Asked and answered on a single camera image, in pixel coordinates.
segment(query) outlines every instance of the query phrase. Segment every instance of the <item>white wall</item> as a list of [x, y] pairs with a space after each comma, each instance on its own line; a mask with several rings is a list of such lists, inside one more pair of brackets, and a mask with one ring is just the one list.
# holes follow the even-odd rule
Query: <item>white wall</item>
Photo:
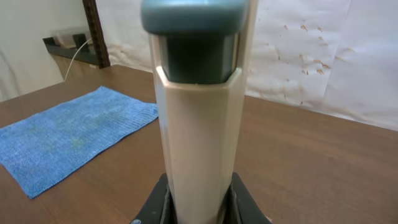
[[81, 0], [0, 1], [0, 101], [62, 81], [43, 38], [87, 26]]
[[[97, 6], [111, 63], [151, 71], [140, 1]], [[259, 0], [246, 94], [398, 130], [397, 10], [395, 0]]]

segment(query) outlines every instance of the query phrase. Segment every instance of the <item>blue towel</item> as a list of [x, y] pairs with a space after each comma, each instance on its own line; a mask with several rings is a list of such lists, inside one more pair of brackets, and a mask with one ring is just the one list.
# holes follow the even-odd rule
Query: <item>blue towel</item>
[[0, 129], [0, 163], [34, 198], [156, 118], [156, 104], [101, 86]]

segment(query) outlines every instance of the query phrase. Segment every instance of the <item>cable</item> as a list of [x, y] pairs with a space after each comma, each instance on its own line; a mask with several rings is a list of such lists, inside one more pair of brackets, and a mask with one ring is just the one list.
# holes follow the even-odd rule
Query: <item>cable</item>
[[82, 45], [79, 47], [79, 49], [77, 49], [75, 55], [73, 56], [72, 60], [70, 61], [69, 68], [68, 68], [68, 70], [67, 70], [67, 74], [65, 75], [65, 79], [64, 79], [63, 81], [66, 81], [66, 80], [67, 80], [67, 77], [68, 77], [68, 74], [69, 74], [69, 69], [70, 69], [70, 67], [72, 66], [73, 60], [75, 59], [77, 53], [79, 53], [80, 49], [81, 49], [82, 47], [84, 47], [84, 45], [86, 45], [89, 41], [91, 41], [91, 38], [88, 39], [84, 44], [82, 44]]

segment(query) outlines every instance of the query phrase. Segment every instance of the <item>folded cloth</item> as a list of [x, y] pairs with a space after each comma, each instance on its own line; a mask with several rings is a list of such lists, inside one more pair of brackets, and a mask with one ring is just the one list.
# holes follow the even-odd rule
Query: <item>folded cloth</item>
[[0, 163], [34, 198], [157, 118], [157, 106], [99, 87], [0, 129]]

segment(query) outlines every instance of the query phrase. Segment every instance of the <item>wooden table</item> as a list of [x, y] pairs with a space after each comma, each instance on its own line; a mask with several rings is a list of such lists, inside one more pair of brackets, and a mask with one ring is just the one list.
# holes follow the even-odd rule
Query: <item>wooden table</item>
[[[0, 127], [100, 85], [155, 102], [150, 73], [112, 66], [0, 103]], [[274, 223], [398, 223], [394, 131], [247, 96], [235, 171]], [[158, 121], [33, 200], [0, 166], [0, 223], [129, 223], [164, 172]]]

